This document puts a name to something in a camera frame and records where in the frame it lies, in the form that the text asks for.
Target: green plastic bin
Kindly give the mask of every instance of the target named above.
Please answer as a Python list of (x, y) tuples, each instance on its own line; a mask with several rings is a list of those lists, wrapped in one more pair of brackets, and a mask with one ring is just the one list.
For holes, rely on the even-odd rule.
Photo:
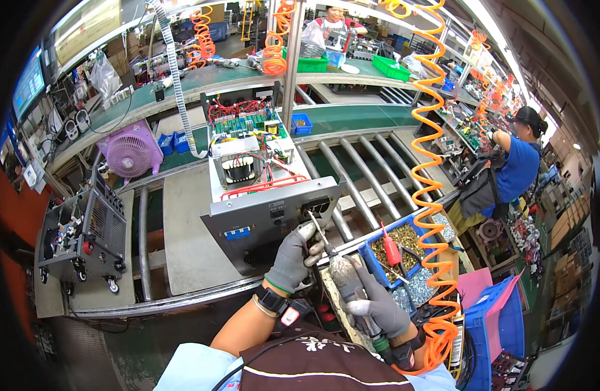
[(391, 79), (402, 80), (403, 82), (409, 81), (411, 72), (408, 71), (404, 66), (399, 65), (396, 61), (381, 56), (374, 56), (372, 59), (372, 65), (379, 71), (384, 73), (385, 76)]
[[(282, 48), (282, 58), (287, 59), (287, 48)], [(326, 73), (328, 59), (322, 54), (322, 58), (300, 58), (298, 59), (298, 73)]]

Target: pile of brass screws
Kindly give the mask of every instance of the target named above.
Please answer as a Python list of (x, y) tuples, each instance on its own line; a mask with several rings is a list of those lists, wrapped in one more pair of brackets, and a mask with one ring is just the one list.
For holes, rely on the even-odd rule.
[[(387, 234), (389, 234), (389, 236), (396, 243), (399, 243), (402, 246), (413, 250), (413, 252), (419, 255), (421, 259), (424, 259), (424, 257), (426, 256), (426, 254), (424, 253), (424, 249), (417, 246), (417, 239), (419, 238), (419, 236), (417, 232), (413, 230), (413, 227), (411, 225), (404, 224), (394, 229), (393, 231), (387, 232)], [(374, 252), (374, 255), (376, 256), (378, 262), (382, 263), (388, 268), (392, 268), (389, 265), (389, 262), (387, 262), (387, 254), (384, 252), (384, 239), (382, 237), (380, 237), (380, 239), (377, 239), (375, 242), (370, 243), (369, 247)], [(417, 263), (417, 260), (414, 259), (412, 256), (408, 255), (407, 253), (403, 252), (402, 263), (404, 264), (406, 270), (411, 270)], [(396, 272), (399, 271), (397, 266), (395, 266), (394, 269), (396, 270)], [(389, 279), (389, 282), (393, 283), (398, 279), (398, 277), (396, 277), (396, 275), (391, 273), (390, 271), (384, 270), (384, 272), (385, 274), (387, 274), (387, 279)]]

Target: plastic bag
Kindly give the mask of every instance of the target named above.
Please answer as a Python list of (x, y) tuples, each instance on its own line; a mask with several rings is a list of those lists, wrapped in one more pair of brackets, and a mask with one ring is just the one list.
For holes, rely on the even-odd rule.
[(322, 27), (317, 23), (309, 23), (300, 37), (300, 58), (320, 58), (326, 50)]
[(89, 74), (89, 82), (99, 91), (103, 100), (108, 100), (122, 86), (122, 80), (104, 53), (96, 59)]
[(410, 70), (422, 79), (428, 79), (428, 74), (426, 73), (424, 67), (421, 65), (421, 62), (415, 59), (415, 57), (413, 57), (415, 55), (419, 55), (419, 53), (412, 52), (411, 54), (403, 58), (402, 62), (406, 64), (406, 69)]

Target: khaki pants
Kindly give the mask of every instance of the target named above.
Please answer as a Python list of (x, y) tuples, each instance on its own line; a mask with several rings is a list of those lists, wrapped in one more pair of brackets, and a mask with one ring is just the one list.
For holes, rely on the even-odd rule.
[(454, 224), (458, 236), (461, 236), (470, 226), (475, 226), (476, 224), (487, 220), (487, 217), (484, 217), (480, 213), (468, 218), (463, 217), (460, 199), (457, 199), (454, 205), (452, 205), (452, 208), (450, 208), (450, 211), (448, 212), (448, 217), (450, 217), (450, 221)]

